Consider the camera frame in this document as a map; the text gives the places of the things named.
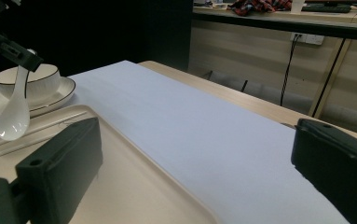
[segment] red cloth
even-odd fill
[[[292,0],[237,0],[230,5],[239,16],[246,16],[251,10],[258,12],[275,12],[276,10],[290,10]]]

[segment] bowl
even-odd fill
[[[0,72],[0,92],[10,99],[15,87],[18,67]],[[59,88],[60,72],[57,66],[41,63],[35,72],[30,72],[27,78],[26,99],[29,105],[42,105]]]

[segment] wall socket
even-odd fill
[[[306,44],[313,44],[313,45],[321,45],[323,43],[323,35],[308,35],[308,34],[301,34],[301,33],[292,33],[291,40],[295,39],[295,35],[300,35],[297,39],[297,42],[306,43]]]

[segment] white tray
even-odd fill
[[[15,165],[68,124],[99,117],[74,105],[31,120],[21,139],[0,139],[0,177],[16,178]],[[70,223],[218,223],[213,213],[137,146],[99,117],[103,165]]]

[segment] power cord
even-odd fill
[[[290,57],[289,57],[288,66],[286,67],[285,78],[284,78],[284,80],[283,80],[283,85],[282,85],[282,90],[281,90],[280,106],[282,106],[283,95],[285,94],[286,83],[288,82],[289,68],[291,67],[292,57],[294,56],[295,45],[296,45],[296,43],[297,43],[297,40],[300,38],[300,36],[301,36],[301,35],[299,35],[299,34],[295,34],[294,40],[292,41],[292,45],[291,45],[291,55],[290,55]]]

